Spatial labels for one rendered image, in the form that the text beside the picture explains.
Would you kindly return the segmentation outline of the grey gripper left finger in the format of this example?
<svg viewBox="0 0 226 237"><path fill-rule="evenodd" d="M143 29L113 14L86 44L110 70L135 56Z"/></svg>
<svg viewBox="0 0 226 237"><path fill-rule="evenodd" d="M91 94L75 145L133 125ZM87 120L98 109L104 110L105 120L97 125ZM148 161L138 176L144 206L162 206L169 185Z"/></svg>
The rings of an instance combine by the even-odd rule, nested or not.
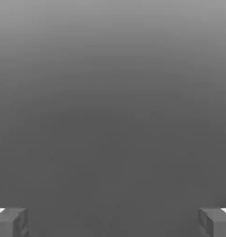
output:
<svg viewBox="0 0 226 237"><path fill-rule="evenodd" d="M0 237L29 237L27 208L0 207Z"/></svg>

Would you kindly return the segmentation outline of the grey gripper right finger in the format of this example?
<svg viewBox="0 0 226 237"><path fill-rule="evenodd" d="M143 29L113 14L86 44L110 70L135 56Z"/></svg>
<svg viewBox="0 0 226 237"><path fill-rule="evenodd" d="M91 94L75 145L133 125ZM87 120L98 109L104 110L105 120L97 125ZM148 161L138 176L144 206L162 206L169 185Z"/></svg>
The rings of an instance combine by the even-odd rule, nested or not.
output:
<svg viewBox="0 0 226 237"><path fill-rule="evenodd" d="M226 208L198 209L200 237L226 237Z"/></svg>

